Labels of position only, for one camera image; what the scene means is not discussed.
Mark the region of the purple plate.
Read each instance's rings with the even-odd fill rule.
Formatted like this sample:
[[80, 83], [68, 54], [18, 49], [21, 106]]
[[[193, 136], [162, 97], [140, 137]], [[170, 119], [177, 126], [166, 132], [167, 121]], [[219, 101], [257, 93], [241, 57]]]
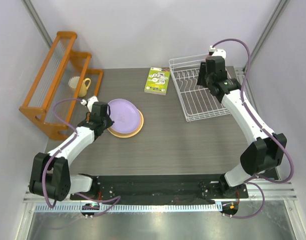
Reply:
[[140, 114], [138, 109], [130, 101], [117, 98], [108, 103], [114, 121], [111, 128], [119, 133], [129, 134], [136, 130], [140, 124]]

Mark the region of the white wire dish rack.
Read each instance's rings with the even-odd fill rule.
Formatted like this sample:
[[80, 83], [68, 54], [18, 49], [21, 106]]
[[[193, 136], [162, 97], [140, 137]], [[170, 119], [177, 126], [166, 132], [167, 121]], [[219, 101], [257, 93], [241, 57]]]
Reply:
[[207, 88], [197, 85], [205, 54], [169, 60], [171, 77], [187, 122], [229, 115], [229, 111]]

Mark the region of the orange plate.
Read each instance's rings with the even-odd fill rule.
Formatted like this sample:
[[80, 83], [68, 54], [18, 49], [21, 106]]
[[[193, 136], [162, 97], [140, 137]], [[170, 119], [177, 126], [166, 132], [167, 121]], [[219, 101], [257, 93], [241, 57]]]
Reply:
[[123, 133], [123, 134], [122, 134], [122, 133], [119, 133], [119, 132], [113, 130], [111, 127], [108, 128], [108, 131], [109, 131], [113, 136], [115, 136], [115, 137], [117, 137], [117, 138], [121, 138], [121, 139], [122, 139], [122, 138], [123, 138], [123, 139], [131, 138], [131, 137], [135, 136], [135, 135], [142, 129], [143, 124], [144, 124], [144, 117], [143, 117], [143, 114], [141, 113], [140, 110], [138, 110], [138, 112], [139, 112], [139, 115], [140, 115], [140, 123], [139, 123], [138, 127], [137, 127], [133, 132], [131, 132], [131, 133]]

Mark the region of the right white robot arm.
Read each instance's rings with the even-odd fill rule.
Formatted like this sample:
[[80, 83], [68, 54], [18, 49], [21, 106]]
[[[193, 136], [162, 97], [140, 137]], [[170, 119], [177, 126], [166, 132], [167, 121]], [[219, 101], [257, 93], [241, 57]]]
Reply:
[[209, 56], [201, 62], [197, 84], [209, 89], [229, 110], [247, 140], [248, 147], [240, 156], [240, 163], [219, 179], [219, 193], [228, 198], [252, 176], [281, 164], [286, 136], [264, 128], [264, 122], [241, 91], [241, 84], [228, 77], [223, 57]]

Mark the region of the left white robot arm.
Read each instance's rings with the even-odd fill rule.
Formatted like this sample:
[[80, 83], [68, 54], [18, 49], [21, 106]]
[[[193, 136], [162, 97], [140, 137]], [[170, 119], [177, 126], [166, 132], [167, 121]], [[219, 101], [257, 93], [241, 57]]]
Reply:
[[33, 160], [30, 193], [43, 196], [50, 208], [71, 194], [82, 193], [92, 200], [99, 193], [95, 176], [70, 175], [70, 165], [114, 122], [110, 118], [111, 110], [107, 103], [99, 102], [95, 96], [87, 101], [82, 100], [82, 103], [88, 109], [86, 118], [73, 128], [73, 133], [57, 148], [48, 153], [40, 152]]

